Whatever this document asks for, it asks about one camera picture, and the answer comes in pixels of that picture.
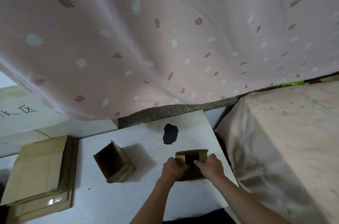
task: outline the beige fabric cover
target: beige fabric cover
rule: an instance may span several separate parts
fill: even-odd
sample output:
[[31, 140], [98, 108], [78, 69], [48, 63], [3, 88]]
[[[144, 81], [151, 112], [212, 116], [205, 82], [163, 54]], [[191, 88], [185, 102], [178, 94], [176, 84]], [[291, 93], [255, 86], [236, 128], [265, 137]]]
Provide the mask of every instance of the beige fabric cover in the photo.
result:
[[250, 93], [217, 132], [261, 203], [292, 223], [339, 223], [339, 81]]
[[0, 69], [82, 120], [339, 70], [339, 0], [0, 3]]

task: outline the curtain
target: curtain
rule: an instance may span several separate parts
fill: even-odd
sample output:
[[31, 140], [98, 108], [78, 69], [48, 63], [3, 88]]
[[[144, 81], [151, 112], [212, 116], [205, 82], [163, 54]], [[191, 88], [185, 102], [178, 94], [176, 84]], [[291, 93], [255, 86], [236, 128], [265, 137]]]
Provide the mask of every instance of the curtain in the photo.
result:
[[113, 119], [339, 70], [339, 0], [0, 0], [0, 69]]

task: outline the clear tape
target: clear tape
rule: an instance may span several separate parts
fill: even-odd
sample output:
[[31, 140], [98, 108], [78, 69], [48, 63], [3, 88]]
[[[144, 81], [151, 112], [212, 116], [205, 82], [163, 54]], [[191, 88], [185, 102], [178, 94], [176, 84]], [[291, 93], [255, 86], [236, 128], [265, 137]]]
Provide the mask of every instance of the clear tape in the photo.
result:
[[56, 203], [60, 202], [61, 200], [62, 200], [62, 197], [58, 197], [56, 199], [51, 199], [51, 200], [48, 201], [47, 206], [56, 204]]

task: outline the hand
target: hand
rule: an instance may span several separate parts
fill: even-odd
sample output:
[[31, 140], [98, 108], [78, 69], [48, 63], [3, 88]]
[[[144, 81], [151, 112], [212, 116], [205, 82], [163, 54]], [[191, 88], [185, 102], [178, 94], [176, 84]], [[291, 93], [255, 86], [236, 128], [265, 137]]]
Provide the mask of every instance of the hand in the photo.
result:
[[174, 182], [180, 179], [188, 169], [189, 165], [179, 166], [175, 159], [171, 157], [164, 163], [160, 180], [173, 186]]
[[200, 169], [201, 174], [211, 182], [213, 179], [225, 175], [222, 163], [218, 160], [214, 153], [209, 155], [206, 163], [195, 160], [194, 164]]

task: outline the table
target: table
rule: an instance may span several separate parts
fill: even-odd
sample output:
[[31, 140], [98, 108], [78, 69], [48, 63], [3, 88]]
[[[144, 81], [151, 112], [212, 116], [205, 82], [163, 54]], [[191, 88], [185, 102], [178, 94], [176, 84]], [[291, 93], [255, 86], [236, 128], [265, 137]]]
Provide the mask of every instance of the table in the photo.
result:
[[[167, 123], [179, 129], [172, 145], [165, 145], [162, 140]], [[137, 168], [123, 183], [106, 183], [93, 158], [111, 140], [124, 149]], [[200, 110], [81, 139], [74, 207], [28, 223], [129, 223], [153, 190], [163, 163], [177, 151], [191, 149], [208, 149], [208, 154], [215, 153], [222, 161], [225, 175], [237, 184], [210, 124]], [[15, 158], [1, 158], [0, 169], [11, 168]], [[167, 199], [164, 221], [199, 216], [226, 206], [224, 198], [206, 179], [176, 182]]]

